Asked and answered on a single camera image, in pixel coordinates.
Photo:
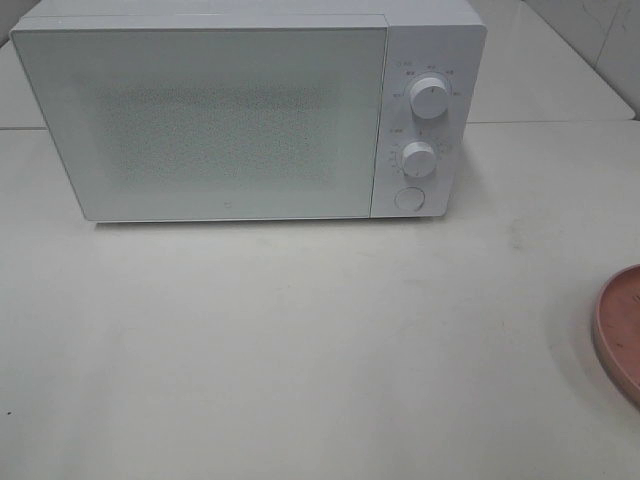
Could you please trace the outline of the white microwave door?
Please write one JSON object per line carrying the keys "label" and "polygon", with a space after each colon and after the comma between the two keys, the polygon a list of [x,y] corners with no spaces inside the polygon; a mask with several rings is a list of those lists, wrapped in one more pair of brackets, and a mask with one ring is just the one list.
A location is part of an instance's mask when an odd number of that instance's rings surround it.
{"label": "white microwave door", "polygon": [[384,29],[19,32],[84,216],[364,217]]}

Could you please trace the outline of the white dial knob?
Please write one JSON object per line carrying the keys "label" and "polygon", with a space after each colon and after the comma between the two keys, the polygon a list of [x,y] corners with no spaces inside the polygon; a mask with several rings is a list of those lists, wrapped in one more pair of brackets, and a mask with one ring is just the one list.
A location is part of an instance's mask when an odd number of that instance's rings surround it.
{"label": "white dial knob", "polygon": [[412,113],[420,119],[435,119],[449,108],[451,86],[440,73],[430,72],[416,77],[406,92]]}
{"label": "white dial knob", "polygon": [[438,156],[427,142],[412,142],[401,153],[401,165],[404,174],[411,178],[423,178],[436,168]]}

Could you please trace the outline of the upper white dial knob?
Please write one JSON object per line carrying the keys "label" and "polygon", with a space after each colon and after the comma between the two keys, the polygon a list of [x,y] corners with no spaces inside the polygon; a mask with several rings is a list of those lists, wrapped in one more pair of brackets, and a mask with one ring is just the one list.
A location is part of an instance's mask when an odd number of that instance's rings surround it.
{"label": "upper white dial knob", "polygon": [[440,73],[430,72],[416,77],[406,92],[412,113],[420,119],[435,119],[449,108],[451,86]]}

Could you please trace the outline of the round white door button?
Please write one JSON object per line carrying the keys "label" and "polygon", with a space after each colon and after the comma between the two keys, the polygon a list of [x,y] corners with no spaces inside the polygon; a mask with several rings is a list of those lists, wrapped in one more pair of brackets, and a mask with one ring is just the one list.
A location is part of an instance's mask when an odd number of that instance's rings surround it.
{"label": "round white door button", "polygon": [[425,193],[420,188],[407,187],[396,194],[394,202],[400,210],[419,212],[425,203]]}

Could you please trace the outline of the pink round plate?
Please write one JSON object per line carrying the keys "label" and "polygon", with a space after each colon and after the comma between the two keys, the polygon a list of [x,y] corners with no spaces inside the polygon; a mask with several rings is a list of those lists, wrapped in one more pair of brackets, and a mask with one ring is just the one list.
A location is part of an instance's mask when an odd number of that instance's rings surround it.
{"label": "pink round plate", "polygon": [[592,322],[598,359],[612,383],[639,408],[639,266],[614,274],[599,292]]}

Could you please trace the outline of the lower white dial knob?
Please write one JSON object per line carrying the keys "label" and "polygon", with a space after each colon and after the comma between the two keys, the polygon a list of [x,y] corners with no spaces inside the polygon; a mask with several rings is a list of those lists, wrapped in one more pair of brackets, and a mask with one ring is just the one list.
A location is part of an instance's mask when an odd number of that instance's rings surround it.
{"label": "lower white dial knob", "polygon": [[401,165],[404,174],[411,178],[423,178],[436,168],[438,156],[427,142],[412,142],[401,153]]}

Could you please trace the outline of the white microwave oven body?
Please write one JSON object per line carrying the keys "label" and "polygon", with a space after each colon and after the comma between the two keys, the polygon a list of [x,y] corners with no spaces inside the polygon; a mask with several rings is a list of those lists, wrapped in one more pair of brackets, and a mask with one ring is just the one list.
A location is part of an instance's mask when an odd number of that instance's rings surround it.
{"label": "white microwave oven body", "polygon": [[[440,216],[447,208],[487,34],[478,14],[466,2],[44,1],[19,20],[10,37],[16,50],[14,38],[19,32],[362,28],[386,32],[369,213],[364,217],[189,221]],[[16,54],[28,80],[17,50]],[[423,120],[412,113],[406,90],[416,77],[430,72],[440,73],[449,81],[451,97],[443,115]],[[411,178],[402,170],[402,150],[412,142],[429,143],[438,156],[435,170],[426,177]],[[396,194],[407,187],[425,193],[419,212],[403,211],[395,205]]]}

